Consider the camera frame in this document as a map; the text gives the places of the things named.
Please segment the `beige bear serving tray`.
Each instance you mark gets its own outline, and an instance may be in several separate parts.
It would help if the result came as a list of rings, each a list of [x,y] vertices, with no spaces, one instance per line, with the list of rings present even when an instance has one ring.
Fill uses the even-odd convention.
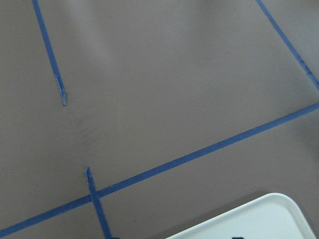
[[[171,236],[173,239],[314,239],[297,203],[270,193]]]

